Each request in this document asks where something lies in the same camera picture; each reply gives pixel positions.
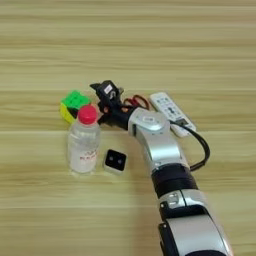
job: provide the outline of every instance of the black square object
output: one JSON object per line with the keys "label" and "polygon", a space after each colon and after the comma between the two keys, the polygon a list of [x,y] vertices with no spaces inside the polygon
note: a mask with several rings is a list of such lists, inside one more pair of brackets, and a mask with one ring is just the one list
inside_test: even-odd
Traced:
{"label": "black square object", "polygon": [[126,155],[115,150],[109,149],[105,160],[107,167],[123,171],[126,162]]}

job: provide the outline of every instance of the white remote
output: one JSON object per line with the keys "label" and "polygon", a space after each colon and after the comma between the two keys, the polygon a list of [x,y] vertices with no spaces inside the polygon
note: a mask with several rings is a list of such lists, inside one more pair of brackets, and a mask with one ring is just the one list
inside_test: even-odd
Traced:
{"label": "white remote", "polygon": [[[156,110],[163,113],[168,120],[182,124],[191,130],[196,131],[195,125],[188,119],[188,117],[165,92],[159,92],[150,95],[150,102],[156,108]],[[171,124],[171,128],[179,137],[190,135],[188,131],[179,127],[178,125]]]}

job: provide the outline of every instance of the water bottle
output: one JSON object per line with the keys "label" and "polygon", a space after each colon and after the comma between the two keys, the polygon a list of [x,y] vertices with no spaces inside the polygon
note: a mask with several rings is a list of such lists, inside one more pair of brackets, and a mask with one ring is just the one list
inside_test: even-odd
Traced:
{"label": "water bottle", "polygon": [[100,128],[95,107],[81,107],[68,134],[68,160],[72,171],[89,173],[96,165]]}

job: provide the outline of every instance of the silver arm segment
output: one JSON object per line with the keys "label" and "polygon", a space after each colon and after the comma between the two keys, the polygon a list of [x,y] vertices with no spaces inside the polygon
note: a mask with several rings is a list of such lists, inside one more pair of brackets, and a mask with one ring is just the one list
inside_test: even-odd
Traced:
{"label": "silver arm segment", "polygon": [[[172,172],[177,172],[177,165],[181,166],[178,170],[188,170],[189,165],[170,133],[170,124],[165,116],[137,108],[129,119],[128,132],[142,145],[152,179],[153,176],[158,179],[157,184],[161,190],[158,191],[159,209],[164,221],[164,224],[160,225],[163,231],[160,231],[160,234],[164,254],[186,256],[198,252],[201,254],[196,255],[213,255],[207,252],[214,252],[218,253],[214,254],[216,256],[233,256],[226,235],[204,194],[195,188],[187,189],[188,185],[184,182],[186,172],[180,171],[180,174],[172,177]],[[174,191],[168,182],[175,184]]]}
{"label": "silver arm segment", "polygon": [[170,133],[170,123],[163,114],[137,108],[129,119],[128,132],[142,145],[151,171],[171,163],[180,163],[189,168],[183,151]]}

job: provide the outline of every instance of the wood grain surface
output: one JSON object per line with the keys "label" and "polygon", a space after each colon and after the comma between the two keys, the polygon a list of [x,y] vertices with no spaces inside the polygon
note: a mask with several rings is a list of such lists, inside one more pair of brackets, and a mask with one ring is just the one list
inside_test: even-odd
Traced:
{"label": "wood grain surface", "polygon": [[[92,176],[66,163],[59,102],[112,79],[168,92],[209,141],[195,173],[235,255],[256,255],[255,0],[0,0],[0,255],[160,256],[156,195],[138,143],[102,127]],[[179,140],[190,163],[197,142]],[[111,147],[123,176],[104,172]]]}

